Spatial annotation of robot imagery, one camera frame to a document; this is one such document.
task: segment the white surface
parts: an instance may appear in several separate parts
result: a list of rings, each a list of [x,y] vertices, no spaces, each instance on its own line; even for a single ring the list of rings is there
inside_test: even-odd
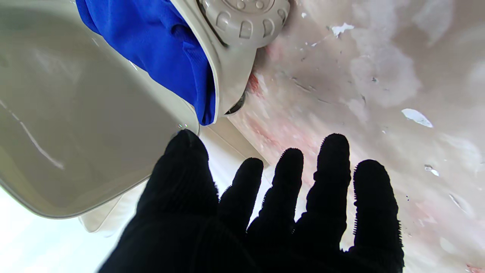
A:
[[[51,220],[23,208],[0,189],[0,272],[90,273],[116,244],[90,234],[77,218]]]

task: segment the red stain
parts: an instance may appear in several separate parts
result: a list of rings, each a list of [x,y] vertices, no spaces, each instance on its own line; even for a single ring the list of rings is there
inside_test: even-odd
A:
[[[247,116],[248,120],[248,125],[249,127],[255,132],[257,135],[260,135],[264,138],[264,140],[271,144],[274,147],[279,147],[278,141],[276,141],[274,138],[272,138],[271,134],[268,133],[259,123],[254,120],[252,117]]]
[[[246,88],[248,89],[249,93],[255,94],[259,98],[264,98],[261,90],[261,86],[259,85],[258,78],[256,78],[256,76],[253,73],[249,75],[249,80],[247,82]]]
[[[276,62],[283,57],[283,48],[276,41],[266,46],[264,50],[272,62]]]
[[[481,269],[481,268],[478,268],[478,267],[473,267],[471,265],[467,265],[467,267],[468,267],[468,270],[471,273],[485,273],[485,270],[484,269]]]

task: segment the floor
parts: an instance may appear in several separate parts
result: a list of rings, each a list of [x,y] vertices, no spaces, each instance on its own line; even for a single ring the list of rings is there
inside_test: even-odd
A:
[[[300,200],[322,140],[346,135],[354,166],[373,158],[391,176],[405,272],[485,272],[485,2],[291,2],[231,122],[271,165],[303,151]]]

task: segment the paint chip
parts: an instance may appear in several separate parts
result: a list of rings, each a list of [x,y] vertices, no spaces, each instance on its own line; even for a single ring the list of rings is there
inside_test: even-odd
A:
[[[413,120],[414,122],[421,124],[423,126],[426,126],[428,128],[432,128],[433,125],[431,122],[419,111],[416,111],[414,109],[404,109],[401,111],[407,119]]]
[[[432,174],[436,175],[436,176],[439,176],[439,172],[435,169],[433,169],[433,167],[431,165],[424,165],[424,170],[425,171],[430,171]]]
[[[334,33],[335,37],[339,37],[340,34],[344,33],[346,30],[352,30],[355,27],[353,25],[348,25],[347,23],[344,23],[340,27],[332,27],[332,32]]]

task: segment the scratch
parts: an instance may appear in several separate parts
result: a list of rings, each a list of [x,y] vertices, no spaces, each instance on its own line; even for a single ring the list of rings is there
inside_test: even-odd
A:
[[[22,126],[22,128],[24,128],[24,131],[27,133],[27,135],[29,136],[29,138],[31,139],[32,143],[37,148],[37,150],[39,150],[39,152],[43,156],[45,156],[50,162],[52,162],[54,166],[60,168],[61,170],[64,170],[64,164],[52,158],[44,149],[42,149],[42,147],[40,147],[39,143],[37,143],[37,140],[33,138],[32,134],[29,132],[25,124],[23,122],[20,122],[20,125]]]

